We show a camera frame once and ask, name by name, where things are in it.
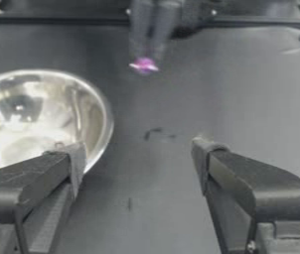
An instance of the metal bowl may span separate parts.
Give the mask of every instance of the metal bowl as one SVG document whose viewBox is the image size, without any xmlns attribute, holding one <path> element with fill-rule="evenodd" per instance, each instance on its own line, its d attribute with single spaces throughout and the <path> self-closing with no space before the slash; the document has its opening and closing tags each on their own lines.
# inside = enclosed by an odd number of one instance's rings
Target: metal bowl
<svg viewBox="0 0 300 254">
<path fill-rule="evenodd" d="M 87 172 L 112 133 L 112 116 L 98 88 L 52 70 L 0 74 L 0 168 L 83 142 Z"/>
</svg>

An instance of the black table surface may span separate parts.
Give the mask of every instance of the black table surface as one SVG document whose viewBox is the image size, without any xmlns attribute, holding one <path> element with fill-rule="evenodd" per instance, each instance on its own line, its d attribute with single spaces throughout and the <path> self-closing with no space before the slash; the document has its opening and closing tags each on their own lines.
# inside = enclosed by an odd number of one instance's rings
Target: black table surface
<svg viewBox="0 0 300 254">
<path fill-rule="evenodd" d="M 162 71 L 143 77 L 127 67 L 124 28 L 0 25 L 0 72 L 72 72 L 114 111 L 59 253 L 219 253 L 191 139 L 203 132 L 300 176 L 298 36 L 285 28 L 203 30 L 171 42 Z"/>
</svg>

